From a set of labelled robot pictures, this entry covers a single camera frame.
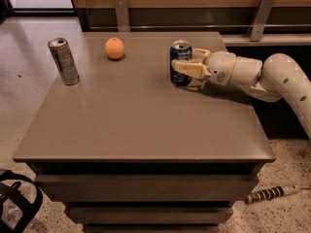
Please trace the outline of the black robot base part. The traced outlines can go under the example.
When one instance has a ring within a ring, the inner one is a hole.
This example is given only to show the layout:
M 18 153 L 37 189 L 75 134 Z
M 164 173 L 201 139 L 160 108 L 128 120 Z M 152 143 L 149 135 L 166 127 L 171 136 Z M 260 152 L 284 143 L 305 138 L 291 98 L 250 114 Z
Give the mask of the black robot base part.
M 36 188 L 36 198 L 30 203 L 18 190 L 21 182 L 31 183 Z M 43 202 L 41 189 L 32 180 L 24 175 L 16 174 L 11 170 L 0 170 L 1 212 L 4 212 L 6 200 L 12 201 L 21 211 L 22 216 L 15 226 L 10 226 L 5 220 L 0 222 L 1 233 L 22 233 L 31 220 L 36 216 Z

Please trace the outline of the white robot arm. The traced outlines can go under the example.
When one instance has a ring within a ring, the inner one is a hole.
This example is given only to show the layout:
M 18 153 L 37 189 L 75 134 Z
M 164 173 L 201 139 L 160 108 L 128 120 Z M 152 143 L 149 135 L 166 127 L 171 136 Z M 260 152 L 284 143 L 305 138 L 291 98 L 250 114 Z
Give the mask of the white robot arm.
M 283 53 L 264 62 L 232 52 L 194 49 L 190 60 L 172 60 L 172 69 L 197 80 L 239 87 L 265 102 L 283 98 L 311 138 L 311 82 L 300 66 Z

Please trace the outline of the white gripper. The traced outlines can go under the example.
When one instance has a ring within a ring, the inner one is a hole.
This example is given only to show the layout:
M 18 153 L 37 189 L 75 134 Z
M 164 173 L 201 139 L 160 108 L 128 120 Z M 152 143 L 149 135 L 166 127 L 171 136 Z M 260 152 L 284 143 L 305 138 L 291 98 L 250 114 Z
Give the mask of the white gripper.
M 192 58 L 194 60 L 172 60 L 173 70 L 198 80 L 208 77 L 213 84 L 229 84 L 236 60 L 234 53 L 217 51 L 211 54 L 206 49 L 193 49 Z

